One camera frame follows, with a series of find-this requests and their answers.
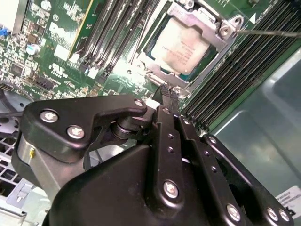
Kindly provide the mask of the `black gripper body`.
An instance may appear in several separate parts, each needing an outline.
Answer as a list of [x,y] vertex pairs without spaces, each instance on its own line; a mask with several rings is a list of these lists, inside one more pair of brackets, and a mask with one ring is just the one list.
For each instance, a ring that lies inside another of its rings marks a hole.
[[69,181],[46,226],[212,226],[180,148],[136,146]]

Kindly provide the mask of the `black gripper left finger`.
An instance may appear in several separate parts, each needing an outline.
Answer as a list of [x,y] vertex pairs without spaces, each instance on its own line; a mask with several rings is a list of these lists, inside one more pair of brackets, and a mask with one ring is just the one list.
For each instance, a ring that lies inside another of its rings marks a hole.
[[130,94],[32,102],[20,124],[20,161],[52,213],[116,212],[144,202],[153,213],[184,204],[177,95],[153,109]]

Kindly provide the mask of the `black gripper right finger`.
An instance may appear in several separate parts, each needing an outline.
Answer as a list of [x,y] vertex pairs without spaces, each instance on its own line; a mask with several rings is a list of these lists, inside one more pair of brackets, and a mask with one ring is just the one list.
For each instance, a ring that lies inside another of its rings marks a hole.
[[213,226],[292,226],[294,220],[255,176],[211,134],[199,137],[193,124],[179,112],[178,96],[171,91],[177,127],[185,154]]

